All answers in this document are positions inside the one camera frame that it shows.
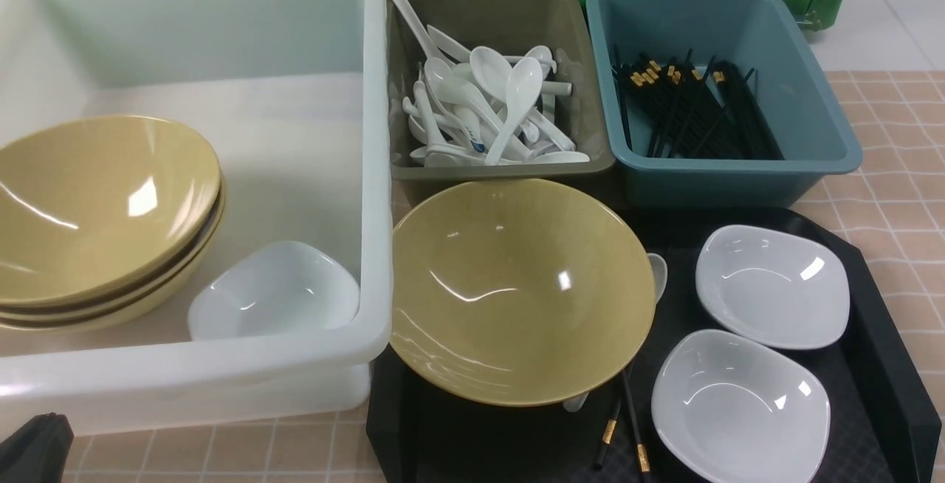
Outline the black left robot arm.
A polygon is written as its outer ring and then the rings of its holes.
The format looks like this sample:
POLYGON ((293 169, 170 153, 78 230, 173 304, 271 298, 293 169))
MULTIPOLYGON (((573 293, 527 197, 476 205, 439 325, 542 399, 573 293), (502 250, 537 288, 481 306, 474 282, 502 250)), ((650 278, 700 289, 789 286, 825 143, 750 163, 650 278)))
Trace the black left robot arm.
POLYGON ((34 416, 1 442, 1 481, 61 482, 73 440, 67 416, 34 416))

